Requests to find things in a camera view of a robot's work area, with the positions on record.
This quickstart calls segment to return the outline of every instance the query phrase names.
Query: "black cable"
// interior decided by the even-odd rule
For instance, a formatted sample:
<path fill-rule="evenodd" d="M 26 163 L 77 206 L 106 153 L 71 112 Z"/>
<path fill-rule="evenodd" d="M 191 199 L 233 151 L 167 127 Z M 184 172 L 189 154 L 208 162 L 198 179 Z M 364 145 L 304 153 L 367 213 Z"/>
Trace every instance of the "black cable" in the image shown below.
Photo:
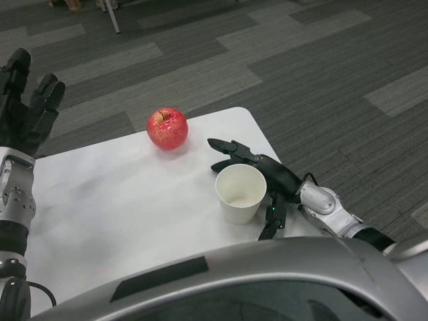
<path fill-rule="evenodd" d="M 316 186 L 319 186 L 318 185 L 318 182 L 316 181 L 316 179 L 315 179 L 315 176 L 311 173 L 311 172 L 307 172 L 306 174 L 305 174 L 305 176 L 303 176 L 303 181 L 305 181 L 307 178 L 308 178 L 308 176 L 310 176 L 310 178 L 312 179 L 312 181 L 314 182 L 314 184 L 316 185 Z"/>
<path fill-rule="evenodd" d="M 52 302 L 52 306 L 56 306 L 55 296 L 47 287 L 45 287 L 41 284 L 35 283 L 35 282 L 30 282 L 30 281 L 28 281 L 28 285 L 32 286 L 33 288 L 36 288 L 36 289 L 39 289 L 39 290 L 45 292 L 46 295 L 49 296 L 49 299 Z"/>

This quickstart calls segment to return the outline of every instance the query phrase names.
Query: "gray carpet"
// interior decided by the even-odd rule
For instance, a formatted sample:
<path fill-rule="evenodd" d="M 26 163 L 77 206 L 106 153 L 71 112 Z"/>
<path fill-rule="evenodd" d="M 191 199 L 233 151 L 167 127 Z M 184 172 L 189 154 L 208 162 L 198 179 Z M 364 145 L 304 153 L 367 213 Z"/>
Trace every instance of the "gray carpet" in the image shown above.
<path fill-rule="evenodd" d="M 95 1 L 46 2 L 0 7 L 0 60 L 25 47 L 30 88 L 68 86 L 42 153 L 144 130 L 163 106 L 243 106 L 356 215 L 398 240 L 428 228 L 426 0 L 123 0 L 119 35 Z"/>

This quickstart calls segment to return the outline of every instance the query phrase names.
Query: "apple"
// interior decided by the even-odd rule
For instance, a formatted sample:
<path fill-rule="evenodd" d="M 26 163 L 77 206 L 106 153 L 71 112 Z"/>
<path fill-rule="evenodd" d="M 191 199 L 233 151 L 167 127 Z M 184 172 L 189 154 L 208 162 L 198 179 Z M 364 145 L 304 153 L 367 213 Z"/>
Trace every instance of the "apple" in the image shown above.
<path fill-rule="evenodd" d="M 185 142 L 189 127 L 186 117 L 174 108 L 162 108 L 147 122 L 147 134 L 163 150 L 172 150 Z"/>

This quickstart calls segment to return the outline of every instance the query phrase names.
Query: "table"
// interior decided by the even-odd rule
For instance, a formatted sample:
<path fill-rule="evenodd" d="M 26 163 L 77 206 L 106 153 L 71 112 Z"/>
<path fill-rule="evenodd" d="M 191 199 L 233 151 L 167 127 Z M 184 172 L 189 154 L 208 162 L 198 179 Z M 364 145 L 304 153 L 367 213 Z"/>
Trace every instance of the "table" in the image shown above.
<path fill-rule="evenodd" d="M 266 202 L 247 225 L 225 222 L 210 166 L 227 157 L 207 138 L 235 139 L 278 160 L 244 108 L 189 120 L 189 137 L 163 152 L 146 132 L 37 160 L 27 279 L 58 303 L 106 282 L 189 255 L 255 241 Z M 278 237 L 319 235 L 289 213 Z M 50 307 L 31 289 L 33 315 Z"/>

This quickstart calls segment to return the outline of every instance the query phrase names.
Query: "white paper cup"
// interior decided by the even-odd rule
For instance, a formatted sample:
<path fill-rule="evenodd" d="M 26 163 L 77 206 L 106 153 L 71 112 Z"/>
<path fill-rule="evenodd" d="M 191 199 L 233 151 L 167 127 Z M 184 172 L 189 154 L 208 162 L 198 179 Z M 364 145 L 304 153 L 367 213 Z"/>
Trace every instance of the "white paper cup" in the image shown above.
<path fill-rule="evenodd" d="M 235 164 L 223 169 L 215 181 L 226 221 L 246 224 L 254 217 L 266 194 L 263 174 L 252 166 Z"/>

